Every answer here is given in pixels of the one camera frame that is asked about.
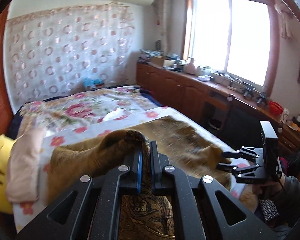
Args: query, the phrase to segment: red basket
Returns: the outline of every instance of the red basket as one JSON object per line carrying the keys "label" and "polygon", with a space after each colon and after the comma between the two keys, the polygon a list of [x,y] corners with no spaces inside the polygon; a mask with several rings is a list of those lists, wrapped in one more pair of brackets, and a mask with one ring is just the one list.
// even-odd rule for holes
{"label": "red basket", "polygon": [[273,101],[268,101],[268,104],[269,104],[269,110],[272,114],[274,114],[275,116],[278,116],[282,113],[282,111],[284,110],[282,108],[281,105],[279,105],[278,103],[276,102],[273,102]]}

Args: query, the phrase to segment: wooden cabinet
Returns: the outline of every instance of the wooden cabinet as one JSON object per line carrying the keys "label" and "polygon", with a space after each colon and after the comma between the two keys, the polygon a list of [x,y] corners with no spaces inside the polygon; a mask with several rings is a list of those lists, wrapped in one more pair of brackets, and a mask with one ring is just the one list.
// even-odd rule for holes
{"label": "wooden cabinet", "polygon": [[150,90],[162,105],[178,110],[195,122],[200,121],[206,96],[206,88],[201,83],[143,64],[137,65],[136,80],[141,87]]}
{"label": "wooden cabinet", "polygon": [[137,83],[144,89],[150,90],[149,87],[149,66],[137,64],[136,69]]}
{"label": "wooden cabinet", "polygon": [[154,69],[149,73],[149,87],[152,91],[153,97],[164,105],[164,76],[161,75],[160,70]]}
{"label": "wooden cabinet", "polygon": [[194,86],[186,86],[181,113],[199,123],[203,113],[205,96],[204,91],[200,91]]}
{"label": "wooden cabinet", "polygon": [[184,86],[178,82],[178,79],[166,77],[164,81],[164,105],[172,107],[178,111],[182,108],[182,99],[184,96]]}

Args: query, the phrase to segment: person's hand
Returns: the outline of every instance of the person's hand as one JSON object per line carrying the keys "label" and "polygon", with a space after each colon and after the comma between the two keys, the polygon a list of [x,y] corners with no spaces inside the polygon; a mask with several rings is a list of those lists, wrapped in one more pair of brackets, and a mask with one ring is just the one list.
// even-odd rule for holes
{"label": "person's hand", "polygon": [[[280,182],[282,183],[282,186],[285,184],[285,178],[286,176],[282,174]],[[279,182],[269,180],[263,185],[252,185],[252,192],[255,193],[257,196],[260,195],[263,192],[263,187],[271,187],[271,192],[270,194],[273,196],[277,194],[279,191],[281,191],[282,187]]]}

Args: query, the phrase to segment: window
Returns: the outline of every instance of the window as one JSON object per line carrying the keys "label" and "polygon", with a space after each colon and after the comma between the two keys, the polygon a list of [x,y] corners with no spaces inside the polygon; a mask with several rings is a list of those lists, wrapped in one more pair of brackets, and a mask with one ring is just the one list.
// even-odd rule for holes
{"label": "window", "polygon": [[278,61],[274,53],[279,49],[274,42],[279,34],[271,18],[272,0],[189,1],[184,56],[258,90],[266,86],[270,94]]}

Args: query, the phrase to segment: black device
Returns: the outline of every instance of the black device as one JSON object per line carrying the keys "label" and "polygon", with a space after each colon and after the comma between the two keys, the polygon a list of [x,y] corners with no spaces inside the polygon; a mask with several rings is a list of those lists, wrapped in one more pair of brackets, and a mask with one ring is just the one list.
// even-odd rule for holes
{"label": "black device", "polygon": [[[275,138],[263,126],[266,148]],[[213,177],[188,176],[151,141],[152,192],[171,195],[176,240],[276,240],[276,234]],[[118,239],[122,195],[141,189],[142,152],[128,155],[106,175],[83,175],[38,214],[16,240]],[[266,158],[274,167],[274,158]],[[285,240],[300,239],[300,221]],[[0,240],[9,240],[0,228]]]}
{"label": "black device", "polygon": [[254,97],[254,87],[246,82],[242,82],[244,85],[244,88],[242,89],[243,97],[246,98],[248,95],[251,96],[251,98]]}
{"label": "black device", "polygon": [[218,163],[216,168],[231,172],[238,183],[264,184],[269,179],[279,181],[282,169],[278,158],[278,137],[268,121],[260,121],[263,148],[242,147],[236,152],[223,152],[225,158],[243,158],[253,165],[239,168],[235,165]]}
{"label": "black device", "polygon": [[267,105],[267,95],[265,92],[262,92],[257,98],[257,105],[261,104],[262,102]]}

